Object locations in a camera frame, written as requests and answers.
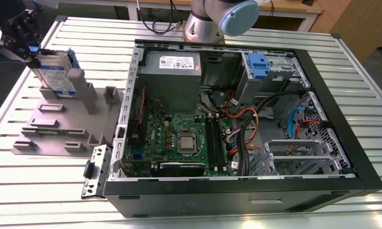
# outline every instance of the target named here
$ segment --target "ram slot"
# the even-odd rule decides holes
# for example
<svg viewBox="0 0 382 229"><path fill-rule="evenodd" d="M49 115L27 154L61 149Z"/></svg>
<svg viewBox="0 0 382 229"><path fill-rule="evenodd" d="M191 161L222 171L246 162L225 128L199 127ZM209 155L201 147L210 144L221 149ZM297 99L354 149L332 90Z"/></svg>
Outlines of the ram slot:
<svg viewBox="0 0 382 229"><path fill-rule="evenodd" d="M225 167L219 118L205 119L209 164L211 169Z"/></svg>
<svg viewBox="0 0 382 229"><path fill-rule="evenodd" d="M209 165L210 168L215 167L215 154L214 154L214 134L213 134L213 118L205 119L205 134L206 134L206 146L209 154Z"/></svg>
<svg viewBox="0 0 382 229"><path fill-rule="evenodd" d="M221 134L221 127L219 127L219 118L213 118L213 132L215 138L215 164L218 167L225 167L225 156L222 150L222 134Z"/></svg>

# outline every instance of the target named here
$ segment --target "slotted metal table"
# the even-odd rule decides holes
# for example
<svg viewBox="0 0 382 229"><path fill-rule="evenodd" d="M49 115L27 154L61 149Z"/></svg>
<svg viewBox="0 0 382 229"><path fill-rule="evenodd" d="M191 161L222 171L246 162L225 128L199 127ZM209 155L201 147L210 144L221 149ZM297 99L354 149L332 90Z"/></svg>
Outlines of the slotted metal table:
<svg viewBox="0 0 382 229"><path fill-rule="evenodd" d="M95 87L111 85L124 89L134 40L180 41L182 35L182 31L172 31L156 36L138 21L70 17L53 23L43 46L59 50L71 47ZM251 29L239 37L227 37L226 43L309 51L382 178L382 91L342 40L329 34ZM0 109L0 226L382 228L382 191L313 213L124 219L107 200L80 200L86 158L16 156L11 152L41 97L39 86L39 79L27 68Z"/></svg>

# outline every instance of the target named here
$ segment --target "green motherboard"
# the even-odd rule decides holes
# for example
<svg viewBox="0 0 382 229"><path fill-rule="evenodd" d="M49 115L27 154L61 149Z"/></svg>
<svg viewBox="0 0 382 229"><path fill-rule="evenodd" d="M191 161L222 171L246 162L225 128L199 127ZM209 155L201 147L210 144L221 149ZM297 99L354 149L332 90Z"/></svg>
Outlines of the green motherboard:
<svg viewBox="0 0 382 229"><path fill-rule="evenodd" d="M219 127L223 131L230 128L229 118L219 119ZM183 138L183 145L179 145L180 136L192 136L195 139L195 151L187 151L187 138ZM143 148L131 148L134 160L132 174L135 177L150 176L151 162L194 162L206 164L205 176L229 176L230 170L209 167L209 149L206 138L206 116L188 114L154 114L150 115L147 123L146 144ZM226 150L223 145L223 158L226 161Z"/></svg>

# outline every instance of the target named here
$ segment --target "floor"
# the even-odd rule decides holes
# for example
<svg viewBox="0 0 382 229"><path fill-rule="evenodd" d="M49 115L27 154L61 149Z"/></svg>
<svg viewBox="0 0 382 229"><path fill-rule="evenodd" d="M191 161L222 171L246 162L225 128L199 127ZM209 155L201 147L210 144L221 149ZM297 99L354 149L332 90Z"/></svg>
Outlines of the floor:
<svg viewBox="0 0 382 229"><path fill-rule="evenodd" d="M31 1L27 2L27 7L33 7ZM124 7L98 6L98 5L78 5L78 4L60 4L59 9L44 9L39 14L39 22L41 26L41 34L44 35L53 23L57 15L68 15L75 17L90 18L106 18L106 19L128 19L127 9ZM147 21L167 21L168 13L164 10L158 12L151 10L142 10L142 15ZM188 17L187 12L180 12L183 19ZM178 21L178 15L175 14L174 21ZM13 87L13 84L24 70L24 65L11 61L0 55L0 106L5 100L5 97ZM382 51L377 50L364 66L382 89Z"/></svg>

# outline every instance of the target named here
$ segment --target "power supply label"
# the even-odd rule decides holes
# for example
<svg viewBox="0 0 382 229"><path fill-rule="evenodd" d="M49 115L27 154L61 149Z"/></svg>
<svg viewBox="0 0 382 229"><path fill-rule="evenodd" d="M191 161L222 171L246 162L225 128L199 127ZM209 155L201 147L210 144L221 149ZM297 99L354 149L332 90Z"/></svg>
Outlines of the power supply label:
<svg viewBox="0 0 382 229"><path fill-rule="evenodd" d="M67 79L67 70L63 66L41 65L41 76L59 97L72 97L76 93L71 81Z"/></svg>
<svg viewBox="0 0 382 229"><path fill-rule="evenodd" d="M194 59L187 56L162 56L159 68L194 69Z"/></svg>

